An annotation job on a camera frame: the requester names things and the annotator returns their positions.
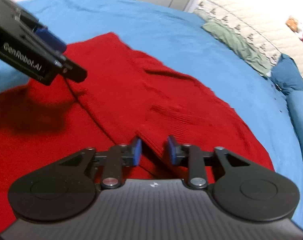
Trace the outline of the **green pillow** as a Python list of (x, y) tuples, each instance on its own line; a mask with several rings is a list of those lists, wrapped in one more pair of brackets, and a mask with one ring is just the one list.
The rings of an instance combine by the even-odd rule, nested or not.
[(225, 44), (260, 76), (270, 77), (272, 65), (269, 59), (254, 45), (247, 42), (242, 35), (218, 21), (208, 21), (202, 25), (202, 28), (216, 40)]

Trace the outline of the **brown plush toy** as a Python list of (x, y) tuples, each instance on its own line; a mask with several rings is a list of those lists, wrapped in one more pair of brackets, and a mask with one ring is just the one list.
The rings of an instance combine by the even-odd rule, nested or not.
[(293, 32), (298, 32), (298, 21), (292, 17), (289, 17), (288, 20), (286, 20), (286, 26)]

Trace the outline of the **red knit sweater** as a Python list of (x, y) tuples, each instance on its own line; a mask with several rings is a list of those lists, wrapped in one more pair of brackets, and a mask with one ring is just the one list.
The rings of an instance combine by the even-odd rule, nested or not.
[(65, 54), (87, 69), (84, 82), (30, 80), (0, 94), (0, 232), (15, 220), (7, 192), (16, 179), (86, 147), (105, 151), (140, 137), (148, 149), (138, 167), (126, 169), (127, 178), (186, 178), (185, 168), (171, 165), (169, 135), (273, 168), (235, 110), (194, 77), (113, 33), (70, 44)]

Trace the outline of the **dark blue pillow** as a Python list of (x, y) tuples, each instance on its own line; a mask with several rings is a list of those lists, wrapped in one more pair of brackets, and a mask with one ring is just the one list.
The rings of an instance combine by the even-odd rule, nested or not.
[(284, 94), (297, 90), (303, 92), (303, 78), (295, 61), (286, 54), (281, 54), (277, 64), (271, 70), (271, 81)]

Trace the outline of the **cream quilted headboard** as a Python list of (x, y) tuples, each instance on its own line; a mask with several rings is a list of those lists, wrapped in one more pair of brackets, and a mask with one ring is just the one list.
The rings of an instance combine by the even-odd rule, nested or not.
[(303, 78), (303, 42), (258, 4), (243, 0), (198, 0), (193, 12), (206, 22), (221, 22), (242, 35), (269, 59), (272, 68), (281, 54), (290, 56)]

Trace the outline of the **blue bed sheet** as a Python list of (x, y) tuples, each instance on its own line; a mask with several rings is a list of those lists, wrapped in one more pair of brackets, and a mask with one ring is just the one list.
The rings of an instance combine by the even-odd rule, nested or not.
[[(293, 220), (303, 229), (303, 158), (285, 96), (204, 31), (199, 16), (134, 0), (29, 0), (20, 6), (68, 46), (113, 33), (132, 50), (210, 88), (235, 110), (265, 148), (271, 170), (299, 188)], [(30, 80), (34, 79), (0, 61), (0, 94)]]

